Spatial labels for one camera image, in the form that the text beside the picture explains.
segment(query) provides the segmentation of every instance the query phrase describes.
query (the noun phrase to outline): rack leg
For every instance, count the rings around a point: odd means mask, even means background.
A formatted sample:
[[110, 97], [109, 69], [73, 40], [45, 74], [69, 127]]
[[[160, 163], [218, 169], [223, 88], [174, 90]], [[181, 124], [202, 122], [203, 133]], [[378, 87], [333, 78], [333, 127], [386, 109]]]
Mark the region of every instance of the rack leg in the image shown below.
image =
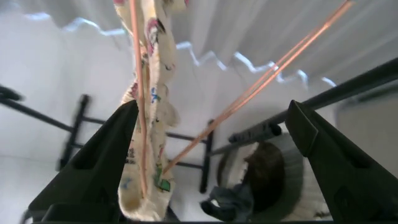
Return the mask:
[[206, 141], [206, 150], [205, 150], [205, 156], [203, 157], [203, 167], [201, 168], [201, 182], [199, 189], [199, 192], [202, 194], [206, 193], [209, 181], [210, 156], [207, 156], [207, 154], [211, 153], [211, 150], [213, 148], [213, 136], [214, 136], [214, 131], [212, 131], [207, 136], [207, 141]]
[[62, 170], [62, 168], [64, 168], [66, 166], [66, 164], [68, 163], [68, 161], [70, 160], [70, 156], [73, 152], [73, 148], [75, 147], [76, 138], [78, 136], [79, 129], [80, 129], [81, 123], [83, 122], [83, 117], [84, 117], [84, 114], [85, 114], [85, 111], [87, 109], [89, 102], [90, 102], [90, 98], [88, 97], [88, 95], [83, 95], [81, 97], [80, 107], [75, 116], [75, 122], [72, 126], [72, 130], [70, 132], [69, 139], [66, 143], [65, 149], [62, 152], [61, 159], [58, 162], [57, 171]]

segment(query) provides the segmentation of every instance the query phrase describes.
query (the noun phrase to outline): curtain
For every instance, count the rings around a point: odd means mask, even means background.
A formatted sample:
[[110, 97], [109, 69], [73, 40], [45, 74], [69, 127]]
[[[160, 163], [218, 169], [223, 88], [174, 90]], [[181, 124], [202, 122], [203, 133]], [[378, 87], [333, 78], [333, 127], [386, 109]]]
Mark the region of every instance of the curtain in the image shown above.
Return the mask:
[[[27, 14], [45, 12], [65, 27], [76, 18], [102, 30], [120, 29], [113, 0], [15, 0]], [[221, 67], [234, 61], [264, 71], [344, 0], [191, 0], [172, 16], [180, 50], [191, 50], [197, 64], [213, 58]], [[284, 71], [337, 84], [398, 56], [398, 1], [360, 0]]]

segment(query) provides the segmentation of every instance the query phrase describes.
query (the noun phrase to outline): patterned cloth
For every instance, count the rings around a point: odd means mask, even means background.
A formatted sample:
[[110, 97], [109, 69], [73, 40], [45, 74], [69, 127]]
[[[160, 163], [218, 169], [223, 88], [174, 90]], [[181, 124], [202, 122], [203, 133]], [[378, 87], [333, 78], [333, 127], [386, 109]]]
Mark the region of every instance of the patterned cloth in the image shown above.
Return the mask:
[[[140, 159], [142, 157], [141, 125], [137, 118], [120, 185], [119, 204], [125, 216], [135, 220], [161, 221], [169, 204], [175, 182], [171, 172], [162, 174], [168, 160], [164, 152], [167, 126], [177, 125], [179, 118], [168, 101], [165, 83], [175, 71], [176, 46], [167, 15], [186, 8], [184, 0], [136, 0], [141, 66], [144, 81], [145, 117], [147, 125], [147, 197], [142, 198]], [[124, 28], [132, 35], [131, 12], [127, 0], [114, 0]], [[137, 100], [135, 79], [122, 103]]]

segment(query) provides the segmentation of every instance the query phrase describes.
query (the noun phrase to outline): white floor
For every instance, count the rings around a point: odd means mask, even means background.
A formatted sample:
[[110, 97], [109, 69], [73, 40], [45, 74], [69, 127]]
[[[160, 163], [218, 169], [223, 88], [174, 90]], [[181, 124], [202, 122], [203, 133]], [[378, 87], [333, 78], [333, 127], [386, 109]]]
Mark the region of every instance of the white floor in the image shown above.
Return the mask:
[[[96, 28], [82, 25], [74, 32], [57, 29], [51, 20], [32, 21], [15, 10], [0, 13], [0, 84], [26, 96], [23, 104], [70, 124], [81, 94], [92, 97], [89, 114], [106, 119], [118, 107], [132, 79], [131, 53], [124, 35], [106, 36]], [[196, 66], [189, 50], [178, 51], [178, 72], [170, 82], [170, 100], [182, 122], [170, 131], [194, 136], [239, 96], [262, 73], [251, 73], [239, 60], [222, 70], [215, 58]], [[241, 111], [226, 120], [215, 132], [215, 147], [227, 143], [230, 134], [285, 110], [290, 100], [306, 100], [331, 86], [321, 80], [301, 79], [272, 82]], [[334, 106], [320, 114], [334, 122]], [[67, 133], [0, 106], [0, 217], [15, 223], [29, 202], [56, 175], [55, 161]], [[98, 129], [83, 127], [84, 143]], [[188, 142], [168, 139], [167, 153], [177, 155]], [[200, 164], [204, 146], [199, 145], [185, 162]], [[208, 192], [215, 184], [215, 165]], [[177, 182], [171, 206], [183, 221], [212, 221], [199, 202], [200, 171], [176, 167]]]

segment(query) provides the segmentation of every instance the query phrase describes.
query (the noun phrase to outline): orange cord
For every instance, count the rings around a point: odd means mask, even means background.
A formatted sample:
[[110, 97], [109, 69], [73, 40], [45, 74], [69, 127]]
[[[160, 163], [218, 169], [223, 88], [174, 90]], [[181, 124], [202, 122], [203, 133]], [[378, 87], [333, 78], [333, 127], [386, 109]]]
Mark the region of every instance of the orange cord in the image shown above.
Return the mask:
[[131, 11], [131, 26], [134, 40], [133, 51], [136, 55], [136, 75], [138, 80], [138, 103], [139, 103], [139, 121], [141, 124], [142, 134], [142, 157], [141, 157], [141, 189], [142, 197], [145, 198], [147, 195], [147, 180], [146, 180], [146, 146], [147, 146], [147, 124], [145, 119], [145, 98], [144, 98], [144, 79], [142, 77], [142, 66], [141, 66], [141, 47], [138, 38], [138, 24], [137, 24], [137, 12], [135, 0], [130, 0], [130, 11]]
[[[303, 40], [301, 40], [292, 50], [290, 50], [286, 55], [284, 55], [278, 62], [272, 66], [253, 86], [251, 86], [248, 90], [246, 90], [237, 100], [235, 100], [227, 109], [225, 109], [197, 138], [195, 138], [179, 155], [177, 155], [168, 166], [164, 169], [164, 173], [166, 173], [169, 169], [171, 169], [176, 163], [178, 163], [184, 156], [186, 156], [203, 138], [209, 135], [222, 121], [229, 118], [233, 113], [235, 113], [238, 109], [240, 109], [243, 105], [245, 105], [249, 100], [251, 100], [254, 96], [256, 96], [265, 86], [267, 86], [276, 76], [282, 71], [286, 66], [288, 66], [301, 52], [303, 52], [320, 34], [322, 34], [327, 28], [329, 28], [332, 23], [334, 23], [344, 12], [346, 12], [349, 7], [353, 4], [352, 1], [346, 0], [324, 23], [324, 25], [311, 37], [309, 38], [314, 31], [309, 33]], [[306, 42], [296, 53], [291, 56], [280, 68], [275, 71], [273, 75], [271, 75], [261, 86], [257, 87], [260, 82], [265, 79], [265, 77], [274, 69], [278, 64], [281, 63], [287, 56], [289, 56], [299, 45], [305, 42], [309, 38], [309, 41]]]

